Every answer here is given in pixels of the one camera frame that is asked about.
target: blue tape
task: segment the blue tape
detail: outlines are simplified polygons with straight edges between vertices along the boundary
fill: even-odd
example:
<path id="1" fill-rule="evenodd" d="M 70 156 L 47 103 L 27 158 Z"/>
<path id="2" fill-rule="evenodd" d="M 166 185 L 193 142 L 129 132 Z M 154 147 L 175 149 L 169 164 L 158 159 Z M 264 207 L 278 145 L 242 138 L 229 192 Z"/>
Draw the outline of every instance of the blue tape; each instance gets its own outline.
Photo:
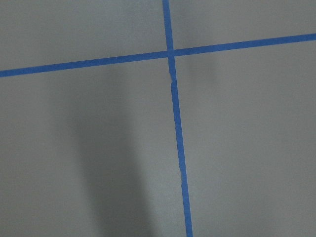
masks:
<path id="1" fill-rule="evenodd" d="M 111 58 L 92 59 L 92 60 L 70 62 L 70 63 L 50 64 L 50 65 L 37 66 L 37 67 L 0 71 L 0 78 L 24 75 L 24 74 L 34 74 L 34 73 L 67 70 L 67 69 L 74 69 L 74 68 L 94 67 L 94 66 L 116 64 L 116 63 L 136 62 L 136 61 L 166 58 L 166 57 L 167 57 L 167 51 L 162 51 L 162 52 L 141 53 L 141 54 L 133 54 L 133 55 L 127 55 L 127 56 L 111 57 Z"/>
<path id="2" fill-rule="evenodd" d="M 158 58 L 167 58 L 169 55 L 185 56 L 185 55 L 192 55 L 192 54 L 199 54 L 199 53 L 210 53 L 210 52 L 217 52 L 217 51 L 261 47 L 261 46 L 268 46 L 268 45 L 274 45 L 274 44 L 295 43 L 295 42 L 304 42 L 304 41 L 312 41 L 312 40 L 316 40 L 316 34 L 286 36 L 286 37 L 271 38 L 271 39 L 258 39 L 258 40 L 244 41 L 244 42 L 224 43 L 224 44 L 201 46 L 201 47 L 194 47 L 194 48 L 176 49 L 176 50 L 173 50 L 173 41 L 171 40 L 171 42 L 167 44 L 168 51 L 141 53 L 141 54 L 133 54 L 133 55 L 126 55 L 126 56 L 119 56 L 119 57 L 111 57 L 111 58 L 100 58 L 100 59 L 92 59 L 92 60 L 85 60 L 85 61 L 78 61 L 78 62 L 59 63 L 59 64 L 44 65 L 44 66 L 4 70 L 4 71 L 0 71 L 0 78 L 18 76 L 18 75 L 24 75 L 24 74 L 44 73 L 44 72 L 52 72 L 52 71 L 75 69 L 75 68 L 86 68 L 86 67 L 102 66 L 102 65 L 108 65 L 108 64 L 116 64 L 116 63 L 126 63 L 126 62 L 136 62 L 136 61 L 143 61 L 143 60 L 158 59 Z"/>
<path id="3" fill-rule="evenodd" d="M 181 190 L 182 190 L 182 200 L 183 200 L 183 209 L 184 209 L 184 219 L 185 219 L 187 237 L 193 237 L 169 1 L 162 0 L 162 5 L 163 5 L 163 17 L 164 17 L 164 29 L 165 29 L 165 34 L 166 34 L 166 43 L 167 43 L 167 52 L 168 52 L 169 72 L 170 72 L 171 80 L 172 80 L 171 95 L 172 95 L 173 116 L 174 116 L 175 130 L 176 130 L 179 167 L 180 167 L 180 172 L 181 172 Z"/>
<path id="4" fill-rule="evenodd" d="M 174 50 L 174 56 L 210 53 L 210 52 L 233 50 L 233 49 L 240 49 L 240 48 L 252 48 L 252 47 L 261 47 L 261 46 L 268 46 L 268 45 L 274 45 L 274 44 L 296 43 L 296 42 L 304 42 L 304 41 L 312 41 L 312 40 L 316 40 L 316 34 L 286 36 L 286 37 L 271 38 L 271 39 L 258 39 L 258 40 L 250 40 L 250 41 L 243 41 L 243 42 L 201 46 L 201 47 L 194 47 L 194 48 L 176 49 Z"/>

